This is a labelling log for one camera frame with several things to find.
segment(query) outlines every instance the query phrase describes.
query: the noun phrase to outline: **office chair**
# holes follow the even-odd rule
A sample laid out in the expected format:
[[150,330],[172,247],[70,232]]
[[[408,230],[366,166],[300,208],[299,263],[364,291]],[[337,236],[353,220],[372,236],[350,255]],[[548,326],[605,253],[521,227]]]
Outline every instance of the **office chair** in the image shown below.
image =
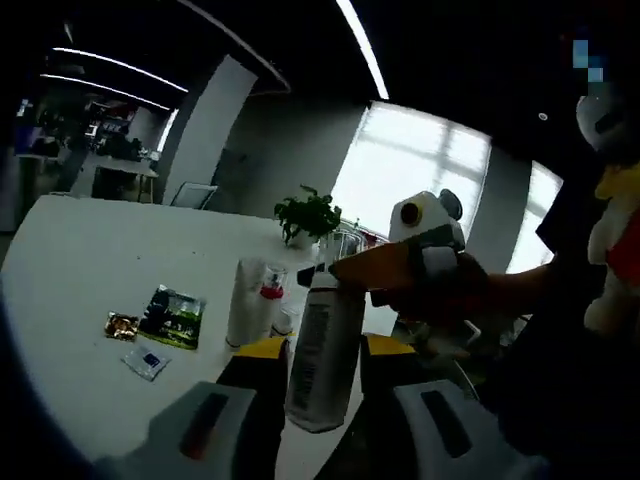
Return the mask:
[[184,182],[171,200],[171,206],[203,210],[216,190],[217,185]]

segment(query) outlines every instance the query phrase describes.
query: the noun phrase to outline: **bright window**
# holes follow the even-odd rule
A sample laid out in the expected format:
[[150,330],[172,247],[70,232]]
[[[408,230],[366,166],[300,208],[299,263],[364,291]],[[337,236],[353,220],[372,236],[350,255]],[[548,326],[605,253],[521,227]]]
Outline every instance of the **bright window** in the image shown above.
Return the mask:
[[507,273],[531,270],[550,262],[553,258],[553,253],[540,240],[536,230],[553,205],[561,186],[560,177],[539,163],[533,162],[527,208]]
[[333,189],[350,221],[383,237],[393,206],[424,190],[454,192],[468,236],[489,157],[489,138],[424,112],[375,102],[365,112]]

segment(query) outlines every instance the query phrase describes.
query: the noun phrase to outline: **fluorescent light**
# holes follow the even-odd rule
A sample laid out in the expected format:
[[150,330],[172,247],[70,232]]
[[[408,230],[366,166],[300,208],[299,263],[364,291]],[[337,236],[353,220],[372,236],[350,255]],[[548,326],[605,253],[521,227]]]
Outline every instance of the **fluorescent light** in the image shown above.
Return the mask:
[[376,60],[376,56],[373,54],[373,49],[371,48],[371,44],[369,43],[367,34],[364,33],[364,28],[360,23],[358,14],[353,9],[353,5],[351,5],[351,2],[349,0],[336,0],[336,2],[340,7],[340,10],[342,10],[342,14],[347,20],[347,23],[351,27],[358,45],[360,45],[362,55],[364,55],[364,59],[369,66],[369,71],[371,72],[373,81],[375,82],[376,88],[378,89],[378,95],[380,95],[380,98],[382,98],[383,100],[389,100],[389,92],[387,92],[387,87],[384,84],[384,79],[382,78],[380,67],[378,67],[378,61]]
[[169,80],[165,80],[164,78],[159,77],[157,75],[154,75],[153,73],[149,73],[146,70],[142,70],[141,68],[134,67],[133,65],[129,65],[128,63],[120,62],[119,60],[114,60],[113,58],[104,57],[104,56],[98,55],[96,53],[83,52],[82,50],[75,50],[73,48],[56,47],[53,50],[56,51],[56,52],[75,53],[76,55],[83,55],[85,57],[96,58],[98,60],[104,60],[105,62],[110,62],[110,63],[113,63],[115,65],[119,65],[121,67],[128,68],[129,70],[133,70],[134,72],[142,73],[143,75],[146,75],[147,77],[151,77],[154,80],[158,80],[159,82],[162,82],[164,84],[170,85],[173,88],[177,88],[178,90],[181,90],[181,91],[183,91],[185,93],[187,93],[189,91],[186,88],[183,88],[180,85],[176,85],[175,83],[171,83]]
[[67,82],[82,83],[84,85],[89,85],[91,87],[96,87],[96,88],[104,88],[105,90],[109,90],[110,92],[119,93],[120,95],[124,95],[125,97],[133,98],[135,100],[140,100],[141,102],[146,102],[149,105],[153,105],[154,107],[162,108],[163,110],[170,110],[169,107],[165,107],[164,105],[160,105],[159,103],[152,102],[151,100],[147,100],[146,98],[136,97],[135,95],[131,95],[130,93],[123,92],[122,90],[116,90],[115,88],[106,87],[104,85],[100,85],[99,83],[87,82],[86,80],[80,80],[79,78],[63,77],[62,75],[49,75],[48,73],[41,73],[40,76],[45,78],[56,78],[58,80],[66,80]]
[[173,125],[173,122],[176,119],[177,115],[178,115],[178,109],[171,112],[171,115],[167,120],[167,124],[165,125],[164,130],[162,131],[162,135],[160,135],[160,141],[158,142],[158,146],[156,147],[156,150],[158,152],[162,152],[162,150],[164,149],[164,144],[166,143],[167,137],[169,136],[169,130],[171,130],[171,126]]

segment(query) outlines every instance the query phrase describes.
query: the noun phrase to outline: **stuffed toy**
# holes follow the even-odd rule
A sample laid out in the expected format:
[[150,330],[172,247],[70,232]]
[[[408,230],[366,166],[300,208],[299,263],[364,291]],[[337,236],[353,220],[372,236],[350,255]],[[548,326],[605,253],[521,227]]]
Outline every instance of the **stuffed toy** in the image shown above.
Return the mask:
[[[585,326],[605,337],[625,328],[640,299],[640,162],[631,167],[607,166],[596,197],[609,204],[589,238],[589,262],[606,265],[600,298],[591,303]],[[635,341],[640,343],[636,310]]]

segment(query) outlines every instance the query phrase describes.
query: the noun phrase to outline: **desk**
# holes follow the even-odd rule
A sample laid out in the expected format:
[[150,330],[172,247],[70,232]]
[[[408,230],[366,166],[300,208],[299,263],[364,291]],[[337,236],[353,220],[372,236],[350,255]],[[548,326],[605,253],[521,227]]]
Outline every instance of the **desk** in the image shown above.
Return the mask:
[[118,160],[110,157],[101,157],[94,153],[87,155],[87,159],[82,165],[82,169],[78,174],[78,178],[71,188],[71,194],[76,197],[90,197],[93,187],[93,181],[98,168],[106,168],[108,170],[117,170],[120,172],[133,173],[138,175],[140,179],[140,191],[138,192],[138,202],[142,194],[142,179],[148,177],[151,179],[158,178],[158,174],[149,168],[147,162],[132,162],[130,160]]
[[[88,460],[130,452],[144,442],[153,416],[196,382],[216,380],[228,358],[224,339],[242,256],[292,270],[312,264],[309,253],[283,246],[273,220],[91,198],[42,196],[34,205],[2,269],[9,325],[31,384]],[[102,329],[109,310],[142,315],[161,283],[208,303],[198,350],[138,338],[172,358],[151,383],[120,361],[132,345],[105,338]],[[305,294],[292,289],[301,301]],[[391,310],[367,305],[365,331],[389,335],[394,321]],[[312,435],[287,421],[276,478],[313,478],[361,399],[356,377],[347,423],[332,432]]]

